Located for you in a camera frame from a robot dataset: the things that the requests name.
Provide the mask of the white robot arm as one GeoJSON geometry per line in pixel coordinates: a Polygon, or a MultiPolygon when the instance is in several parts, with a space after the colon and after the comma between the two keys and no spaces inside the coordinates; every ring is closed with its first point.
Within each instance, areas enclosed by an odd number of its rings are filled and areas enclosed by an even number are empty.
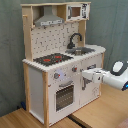
{"type": "Polygon", "coordinates": [[[128,61],[116,61],[110,71],[102,68],[83,70],[82,77],[125,91],[128,89],[128,61]]]}

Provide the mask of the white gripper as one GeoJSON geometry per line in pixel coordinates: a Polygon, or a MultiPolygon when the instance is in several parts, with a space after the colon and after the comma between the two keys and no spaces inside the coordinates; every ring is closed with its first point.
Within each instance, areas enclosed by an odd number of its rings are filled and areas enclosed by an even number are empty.
{"type": "Polygon", "coordinates": [[[103,72],[100,68],[83,70],[82,77],[92,81],[93,83],[101,83],[103,72]]]}

